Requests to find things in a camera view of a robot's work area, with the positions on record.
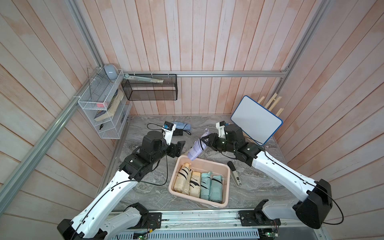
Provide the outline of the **purple umbrella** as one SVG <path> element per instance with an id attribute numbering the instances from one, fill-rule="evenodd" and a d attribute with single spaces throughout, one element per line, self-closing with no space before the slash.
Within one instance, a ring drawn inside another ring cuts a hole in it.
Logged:
<path id="1" fill-rule="evenodd" d="M 206 149 L 207 145 L 204 143 L 202 138 L 206 137 L 209 134 L 210 134 L 210 130 L 205 129 L 202 136 L 199 137 L 199 139 L 196 140 L 194 145 L 190 148 L 187 156 L 191 161 L 194 161 Z"/>

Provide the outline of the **plain cream umbrella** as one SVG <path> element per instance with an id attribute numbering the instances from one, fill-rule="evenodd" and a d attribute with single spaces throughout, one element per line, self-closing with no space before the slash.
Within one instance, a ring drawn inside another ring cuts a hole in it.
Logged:
<path id="1" fill-rule="evenodd" d="M 190 180 L 192 176 L 192 169 L 191 165 L 188 163 L 183 164 L 181 169 L 179 170 L 175 184 L 174 184 L 174 191 L 178 193 L 182 193 L 184 195 L 189 195 L 190 190 Z"/>

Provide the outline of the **mint green umbrella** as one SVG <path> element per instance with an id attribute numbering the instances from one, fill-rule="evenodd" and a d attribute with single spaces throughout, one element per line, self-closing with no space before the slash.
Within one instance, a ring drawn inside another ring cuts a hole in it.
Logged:
<path id="1" fill-rule="evenodd" d="M 223 177 L 222 176 L 212 177 L 209 200 L 215 203 L 221 203 L 223 201 Z"/>
<path id="2" fill-rule="evenodd" d="M 200 198 L 203 200 L 209 200 L 210 196 L 210 189 L 211 189 L 211 177 L 212 172 L 208 173 L 202 173 L 201 174 L 201 192 L 200 192 Z"/>

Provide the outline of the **pink plastic storage box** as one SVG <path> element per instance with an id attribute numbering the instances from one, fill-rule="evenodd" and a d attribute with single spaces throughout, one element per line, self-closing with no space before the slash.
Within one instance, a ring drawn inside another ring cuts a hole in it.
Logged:
<path id="1" fill-rule="evenodd" d="M 227 165 L 180 156 L 169 185 L 169 192 L 177 197 L 216 208 L 229 202 L 230 168 Z"/>

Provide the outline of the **cream black striped umbrella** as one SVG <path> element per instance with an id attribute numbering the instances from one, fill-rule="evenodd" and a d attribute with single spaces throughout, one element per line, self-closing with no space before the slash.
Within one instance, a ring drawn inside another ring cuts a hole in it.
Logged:
<path id="1" fill-rule="evenodd" d="M 195 198 L 200 198 L 200 192 L 201 192 L 201 173 L 193 171 L 190 179 L 189 195 Z"/>

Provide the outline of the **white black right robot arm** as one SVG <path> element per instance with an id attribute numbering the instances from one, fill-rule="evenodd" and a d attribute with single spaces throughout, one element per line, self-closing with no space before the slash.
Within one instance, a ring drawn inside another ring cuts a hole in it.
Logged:
<path id="1" fill-rule="evenodd" d="M 253 211 L 240 211 L 244 226 L 277 225 L 280 219 L 292 219 L 319 229 L 325 223 L 333 207 L 331 185 L 327 181 L 315 181 L 276 160 L 263 146 L 246 141 L 243 130 L 236 124 L 220 122 L 218 131 L 203 134 L 197 141 L 198 147 L 234 154 L 235 160 L 270 176 L 297 198 L 297 201 L 282 203 L 265 199 Z"/>

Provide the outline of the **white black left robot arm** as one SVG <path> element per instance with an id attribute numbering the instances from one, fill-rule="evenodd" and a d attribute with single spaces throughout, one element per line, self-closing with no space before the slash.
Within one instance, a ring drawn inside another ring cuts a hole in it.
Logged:
<path id="1" fill-rule="evenodd" d="M 57 229 L 65 240 L 110 240 L 130 228 L 151 225 L 149 211 L 140 203 L 113 217 L 109 214 L 162 158 L 179 157 L 185 141 L 172 143 L 173 133 L 150 131 L 130 155 L 125 157 L 112 180 L 100 194 L 73 219 L 62 220 Z"/>

